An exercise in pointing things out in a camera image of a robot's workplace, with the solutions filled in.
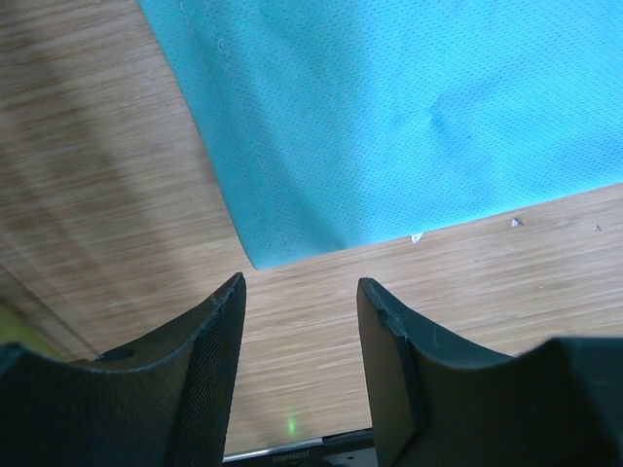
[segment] black plastic part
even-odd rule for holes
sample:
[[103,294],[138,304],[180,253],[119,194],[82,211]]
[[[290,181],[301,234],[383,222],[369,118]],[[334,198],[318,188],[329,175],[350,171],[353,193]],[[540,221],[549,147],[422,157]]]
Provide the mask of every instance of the black plastic part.
[[245,300],[236,274],[94,362],[0,346],[0,465],[221,465]]
[[254,455],[241,460],[225,462],[226,467],[265,467],[293,466],[293,465],[324,465],[325,457],[345,452],[352,452],[374,447],[372,428],[351,431],[341,435],[325,436],[322,442],[315,446],[298,449],[269,449],[266,454]]
[[373,279],[357,308],[380,466],[621,465],[623,339],[552,339],[512,358]]

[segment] green light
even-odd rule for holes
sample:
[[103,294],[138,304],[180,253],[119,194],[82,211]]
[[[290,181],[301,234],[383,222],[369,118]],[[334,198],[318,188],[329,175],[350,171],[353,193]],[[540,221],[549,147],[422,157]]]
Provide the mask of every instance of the green light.
[[288,416],[288,435],[290,438],[296,438],[296,420],[292,415]]

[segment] wooden floor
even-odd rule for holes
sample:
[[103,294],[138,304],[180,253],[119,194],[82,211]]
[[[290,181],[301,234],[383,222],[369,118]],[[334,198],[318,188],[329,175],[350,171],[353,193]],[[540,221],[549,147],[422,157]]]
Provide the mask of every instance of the wooden floor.
[[227,451],[370,425],[360,276],[505,352],[623,334],[623,185],[256,271],[136,4],[0,5],[0,297],[66,355],[91,358],[242,270]]

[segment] yellow object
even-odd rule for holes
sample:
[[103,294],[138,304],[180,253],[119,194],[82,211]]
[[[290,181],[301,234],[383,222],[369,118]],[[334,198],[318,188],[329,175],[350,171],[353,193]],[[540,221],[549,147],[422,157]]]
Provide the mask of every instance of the yellow object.
[[5,306],[0,305],[0,344],[21,342],[24,346],[47,357],[67,360],[37,331],[30,328]]

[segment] light blue fabric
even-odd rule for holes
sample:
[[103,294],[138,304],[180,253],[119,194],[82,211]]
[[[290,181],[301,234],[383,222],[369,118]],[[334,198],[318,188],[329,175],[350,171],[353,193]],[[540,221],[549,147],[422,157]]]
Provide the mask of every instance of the light blue fabric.
[[623,181],[620,0],[139,1],[256,268]]

